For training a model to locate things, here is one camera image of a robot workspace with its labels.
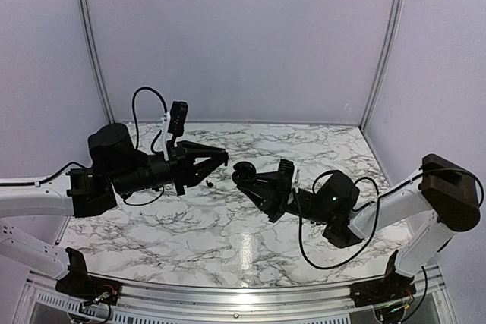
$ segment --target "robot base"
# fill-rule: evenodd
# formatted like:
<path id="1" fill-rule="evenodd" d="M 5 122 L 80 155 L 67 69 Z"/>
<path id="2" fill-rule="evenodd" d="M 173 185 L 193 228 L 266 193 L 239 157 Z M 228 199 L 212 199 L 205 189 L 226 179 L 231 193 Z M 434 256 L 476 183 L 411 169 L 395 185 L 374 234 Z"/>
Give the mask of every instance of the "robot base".
<path id="1" fill-rule="evenodd" d="M 66 248 L 66 252 L 69 254 L 69 273 L 58 280 L 55 290 L 88 301 L 108 292 L 109 296 L 100 302 L 116 305 L 120 296 L 120 282 L 88 275 L 83 254 L 72 248 Z"/>

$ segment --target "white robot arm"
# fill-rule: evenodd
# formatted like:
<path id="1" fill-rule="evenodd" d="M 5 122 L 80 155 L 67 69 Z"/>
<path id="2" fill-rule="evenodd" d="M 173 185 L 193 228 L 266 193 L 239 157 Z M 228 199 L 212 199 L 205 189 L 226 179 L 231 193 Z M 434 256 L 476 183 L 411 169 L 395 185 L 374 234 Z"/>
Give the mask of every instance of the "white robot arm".
<path id="1" fill-rule="evenodd" d="M 281 160 L 279 170 L 257 173 L 249 162 L 234 166 L 233 181 L 237 188 L 276 222 L 285 212 L 325 225 L 323 236 L 338 248 L 351 247 L 395 222 L 420 212 L 428 212 L 427 221 L 410 242 L 396 251 L 387 265 L 383 278 L 359 282 L 351 286 L 351 299 L 357 307 L 386 302 L 392 298 L 415 293 L 414 276 L 436 252 L 455 235 L 473 229 L 481 218 L 479 206 L 484 199 L 480 181 L 469 171 L 437 155 L 425 156 L 422 166 L 387 192 L 376 202 L 355 209 L 359 189 L 341 171 L 325 172 L 319 178 L 329 179 L 318 192 L 296 188 L 296 169 L 292 162 Z M 476 182 L 481 188 L 478 201 Z M 303 251 L 304 258 L 317 269 L 333 269 L 342 264 L 319 267 Z"/>
<path id="2" fill-rule="evenodd" d="M 228 162 L 228 153 L 221 148 L 188 141 L 175 145 L 176 137 L 183 134 L 186 114 L 185 102 L 172 104 L 158 135 L 162 143 L 160 153 L 147 155 L 135 149 L 127 127 L 114 123 L 88 138 L 93 160 L 90 168 L 71 162 L 50 177 L 0 179 L 0 254 L 58 280 L 56 290 L 65 294 L 94 300 L 106 292 L 105 287 L 119 291 L 119 282 L 88 275 L 81 252 L 42 242 L 5 218 L 97 216 L 117 206 L 115 193 L 126 199 L 136 191 L 158 190 L 166 184 L 174 184 L 177 194 L 184 194 L 185 187 L 198 185 Z M 167 140 L 167 133 L 172 134 L 171 140 Z M 73 164 L 79 168 L 63 174 Z M 110 294 L 103 302 L 116 304 L 117 298 L 118 295 Z"/>

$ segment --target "gray wall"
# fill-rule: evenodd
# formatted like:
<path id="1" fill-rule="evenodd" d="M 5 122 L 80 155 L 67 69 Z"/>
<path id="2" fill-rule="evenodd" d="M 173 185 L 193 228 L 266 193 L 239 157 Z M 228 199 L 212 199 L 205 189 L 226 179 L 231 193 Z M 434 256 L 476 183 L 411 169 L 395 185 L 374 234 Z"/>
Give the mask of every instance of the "gray wall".
<path id="1" fill-rule="evenodd" d="M 357 124 L 391 0 L 90 0 L 115 116 L 149 84 L 192 121 Z M 142 120 L 161 107 L 140 95 Z"/>
<path id="2" fill-rule="evenodd" d="M 50 175 L 89 163 L 87 137 L 104 124 L 77 0 L 0 0 L 0 178 Z M 11 219 L 53 243 L 63 219 Z M 11 321 L 28 269 L 0 259 L 0 322 Z"/>
<path id="3" fill-rule="evenodd" d="M 367 130 L 393 183 L 438 153 L 486 183 L 486 0 L 405 0 Z M 440 268 L 460 323 L 486 317 L 486 222 L 455 237 Z"/>

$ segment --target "wire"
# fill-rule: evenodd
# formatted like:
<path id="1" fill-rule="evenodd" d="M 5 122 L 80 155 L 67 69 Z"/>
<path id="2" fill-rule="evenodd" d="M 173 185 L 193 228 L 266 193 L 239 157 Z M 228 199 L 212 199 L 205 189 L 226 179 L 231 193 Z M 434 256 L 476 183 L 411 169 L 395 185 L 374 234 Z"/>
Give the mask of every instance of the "wire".
<path id="1" fill-rule="evenodd" d="M 112 317 L 112 306 L 110 304 L 106 304 L 106 305 L 108 305 L 108 316 L 100 324 L 106 324 Z"/>
<path id="2" fill-rule="evenodd" d="M 86 166 L 83 166 L 79 162 L 69 162 L 66 165 L 64 165 L 62 168 L 60 168 L 56 173 L 53 175 L 48 176 L 47 178 L 44 178 L 43 180 L 39 181 L 23 181 L 23 182 L 2 182 L 0 183 L 0 187 L 19 187 L 19 186 L 36 186 L 37 184 L 47 184 L 48 182 L 54 180 L 57 178 L 66 168 L 68 168 L 71 165 L 76 165 L 81 168 L 87 168 Z"/>
<path id="3" fill-rule="evenodd" d="M 150 151 L 151 153 L 153 153 L 154 155 L 158 155 L 160 153 L 163 153 L 163 151 L 156 151 L 155 150 L 155 143 L 156 141 L 159 139 L 160 135 L 162 134 L 162 130 L 159 131 L 159 133 L 157 133 L 157 135 L 155 136 L 155 138 L 153 138 L 153 141 L 152 143 L 150 144 Z"/>
<path id="4" fill-rule="evenodd" d="M 377 182 L 373 179 L 373 178 L 369 178 L 368 176 L 364 176 L 362 178 L 359 178 L 358 180 L 355 181 L 355 185 L 357 185 L 358 183 L 360 183 L 361 181 L 370 181 L 373 186 L 374 186 L 374 191 L 377 193 L 377 197 L 380 196 L 380 189 L 378 188 L 378 184 Z M 359 208 L 357 209 L 351 209 L 352 212 L 360 212 L 362 211 L 363 209 L 365 208 L 368 208 L 370 205 L 372 204 L 372 202 L 368 202 L 362 206 L 360 206 Z"/>
<path id="5" fill-rule="evenodd" d="M 332 174 L 335 174 L 337 172 L 341 172 L 340 170 L 329 170 L 329 171 L 326 171 L 326 172 L 323 172 L 322 174 L 320 174 L 319 176 L 316 177 L 316 179 L 314 180 L 314 183 L 312 184 L 312 193 L 315 195 L 316 194 L 316 184 L 317 182 L 327 176 L 327 175 L 332 175 Z"/>
<path id="6" fill-rule="evenodd" d="M 135 143 L 135 149 L 138 149 L 138 145 L 140 143 L 140 131 L 138 129 L 137 111 L 135 110 L 135 99 L 137 98 L 138 93 L 140 91 L 143 91 L 143 90 L 148 90 L 148 91 L 154 93 L 155 95 L 157 95 L 157 97 L 159 98 L 159 100 L 162 103 L 162 106 L 164 108 L 164 114 L 167 113 L 167 104 L 166 104 L 166 101 L 164 100 L 163 96 L 157 90 L 155 90 L 152 87 L 139 87 L 138 89 L 135 90 L 134 95 L 131 97 L 131 114 L 134 117 L 135 130 L 137 131 L 137 139 L 136 139 L 136 143 Z"/>
<path id="7" fill-rule="evenodd" d="M 415 309 L 410 313 L 409 316 L 406 317 L 406 319 L 402 320 L 402 322 L 408 322 L 410 318 L 417 313 L 417 310 L 420 308 L 420 306 L 424 303 L 425 297 L 427 296 L 427 289 L 428 289 L 428 277 L 427 277 L 427 271 L 425 271 L 425 267 L 422 266 L 422 272 L 424 273 L 425 277 L 425 289 L 424 289 L 424 294 L 422 295 L 422 298 L 418 302 L 417 306 Z"/>
<path id="8" fill-rule="evenodd" d="M 106 324 L 112 317 L 112 306 L 110 304 L 106 304 L 106 305 L 108 305 L 108 316 L 102 322 L 99 322 L 98 324 Z M 82 320 L 84 318 L 81 318 L 81 317 L 73 318 L 68 311 L 66 311 L 66 314 L 68 314 L 68 318 L 71 322 L 77 322 L 77 323 L 80 323 L 80 324 L 81 323 L 83 323 L 83 324 L 95 323 L 95 319 L 90 319 L 90 320 L 84 321 L 84 320 Z"/>
<path id="9" fill-rule="evenodd" d="M 146 205 L 149 205 L 151 203 L 155 203 L 160 197 L 162 197 L 162 195 L 165 192 L 166 192 L 166 189 L 164 188 L 164 186 L 162 186 L 162 193 L 160 193 L 156 198 L 152 199 L 151 201 L 147 201 L 146 203 L 142 203 L 142 204 L 131 204 L 126 199 L 123 199 L 123 203 L 125 203 L 126 205 L 129 205 L 129 206 L 146 206 Z"/>
<path id="10" fill-rule="evenodd" d="M 359 184 L 362 181 L 370 181 L 374 186 L 374 191 L 377 193 L 377 196 L 380 195 L 380 189 L 378 188 L 377 182 L 373 178 L 369 178 L 368 176 L 363 176 L 355 181 L 355 185 Z"/>

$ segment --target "marble surface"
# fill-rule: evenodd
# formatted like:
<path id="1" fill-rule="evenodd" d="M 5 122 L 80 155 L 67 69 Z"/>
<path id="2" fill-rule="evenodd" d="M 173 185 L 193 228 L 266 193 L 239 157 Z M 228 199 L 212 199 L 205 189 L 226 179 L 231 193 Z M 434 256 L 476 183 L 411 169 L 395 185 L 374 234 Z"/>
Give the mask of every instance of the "marble surface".
<path id="1" fill-rule="evenodd" d="M 132 136 L 134 126 L 129 125 Z M 141 149 L 148 152 L 159 128 L 142 124 Z M 232 166 L 245 160 L 258 171 L 276 170 L 281 158 L 301 169 L 301 188 L 310 189 L 321 172 L 338 168 L 352 178 L 371 176 L 386 182 L 363 136 L 355 127 L 282 124 L 186 124 L 183 139 L 227 149 L 227 168 L 177 197 L 173 186 L 149 206 L 117 208 L 95 218 L 72 219 L 63 247 L 84 253 L 91 272 L 144 282 L 177 285 L 270 287 L 310 285 L 384 273 L 388 256 L 410 237 L 405 222 L 377 233 L 369 248 L 348 265 L 322 272 L 310 267 L 298 248 L 298 219 L 284 215 L 276 224 L 240 193 Z M 374 198 L 360 185 L 360 202 Z M 137 193 L 131 203 L 151 200 Z M 321 236 L 323 228 L 305 224 L 309 257 L 322 266 L 339 263 L 358 247 L 339 250 Z"/>

